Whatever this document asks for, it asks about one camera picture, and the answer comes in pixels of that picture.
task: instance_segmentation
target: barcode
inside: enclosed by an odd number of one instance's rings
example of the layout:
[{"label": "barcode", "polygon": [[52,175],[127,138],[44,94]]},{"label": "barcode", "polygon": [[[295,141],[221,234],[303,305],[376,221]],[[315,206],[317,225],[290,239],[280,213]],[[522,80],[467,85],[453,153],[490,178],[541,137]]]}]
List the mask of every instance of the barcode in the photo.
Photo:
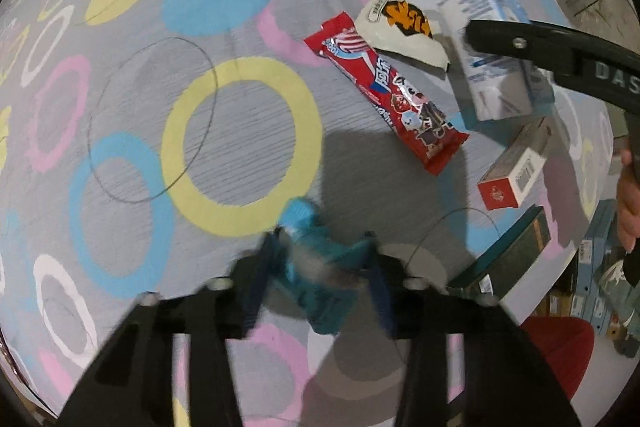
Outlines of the barcode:
[{"label": "barcode", "polygon": [[519,174],[516,176],[516,184],[518,185],[520,192],[522,192],[524,190],[524,187],[527,186],[527,183],[529,183],[529,180],[533,176],[533,172],[535,172],[533,163],[531,163],[530,158],[527,158],[527,161],[522,166],[522,169],[520,169]]}]

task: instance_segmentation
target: white snack package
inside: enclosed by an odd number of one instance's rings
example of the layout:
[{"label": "white snack package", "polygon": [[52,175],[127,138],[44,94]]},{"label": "white snack package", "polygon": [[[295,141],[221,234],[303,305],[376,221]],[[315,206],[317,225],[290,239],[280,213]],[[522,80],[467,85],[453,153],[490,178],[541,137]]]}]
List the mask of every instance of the white snack package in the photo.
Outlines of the white snack package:
[{"label": "white snack package", "polygon": [[517,58],[476,52],[465,39],[471,19],[529,23],[516,0],[438,0],[460,56],[478,120],[502,120],[532,113],[528,70]]},{"label": "white snack package", "polygon": [[433,39],[440,25],[406,0],[369,0],[355,24],[372,48],[415,58],[445,71],[449,66],[442,44]]}]

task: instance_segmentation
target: blue packaged item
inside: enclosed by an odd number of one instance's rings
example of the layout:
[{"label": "blue packaged item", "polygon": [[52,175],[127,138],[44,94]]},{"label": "blue packaged item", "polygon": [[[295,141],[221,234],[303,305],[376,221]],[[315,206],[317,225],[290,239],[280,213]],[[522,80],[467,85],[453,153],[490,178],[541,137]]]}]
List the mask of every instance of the blue packaged item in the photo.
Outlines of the blue packaged item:
[{"label": "blue packaged item", "polygon": [[602,200],[598,206],[602,207],[602,213],[600,216],[600,222],[593,233],[593,267],[591,269],[591,285],[589,296],[587,297],[585,304],[584,315],[582,316],[584,320],[591,322],[591,325],[596,331],[599,331],[599,326],[602,325],[605,303],[604,296],[598,295],[599,278],[596,277],[596,274],[599,273],[600,267],[602,266],[602,262],[605,258],[611,223],[616,215],[616,202],[614,200]]},{"label": "blue packaged item", "polygon": [[375,255],[375,239],[352,247],[332,241],[316,206],[303,198],[287,203],[278,225],[276,285],[300,306],[316,333],[337,334],[358,299],[360,272]]},{"label": "blue packaged item", "polygon": [[591,295],[591,278],[593,276],[593,237],[595,230],[600,225],[602,219],[602,213],[605,205],[598,204],[596,211],[593,214],[593,218],[589,224],[587,232],[580,241],[578,247],[578,269],[577,278],[575,283],[575,293],[577,295],[584,296],[582,311],[578,317],[584,318],[586,321],[591,320],[593,314],[593,304],[595,302],[596,295]]}]

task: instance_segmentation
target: red label on box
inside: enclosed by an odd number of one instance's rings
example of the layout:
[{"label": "red label on box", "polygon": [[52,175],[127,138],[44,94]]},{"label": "red label on box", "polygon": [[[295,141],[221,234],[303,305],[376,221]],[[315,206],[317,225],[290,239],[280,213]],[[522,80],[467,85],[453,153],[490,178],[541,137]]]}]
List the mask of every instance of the red label on box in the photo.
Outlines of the red label on box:
[{"label": "red label on box", "polygon": [[484,201],[487,210],[496,210],[507,206],[518,207],[518,201],[508,178],[480,182],[478,190],[480,190],[482,201]]}]

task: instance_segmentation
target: candy bar wrapper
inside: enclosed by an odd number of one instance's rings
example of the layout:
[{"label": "candy bar wrapper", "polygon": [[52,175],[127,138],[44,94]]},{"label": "candy bar wrapper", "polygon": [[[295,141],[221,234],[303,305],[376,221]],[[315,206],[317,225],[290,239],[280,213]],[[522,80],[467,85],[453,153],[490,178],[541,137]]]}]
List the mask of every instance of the candy bar wrapper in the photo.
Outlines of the candy bar wrapper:
[{"label": "candy bar wrapper", "polygon": [[366,43],[346,13],[324,22],[305,42],[351,79],[431,174],[439,174],[468,138]]},{"label": "candy bar wrapper", "polygon": [[447,71],[449,57],[433,39],[437,22],[406,0],[369,0],[356,19],[356,31],[372,48],[415,58]]}]

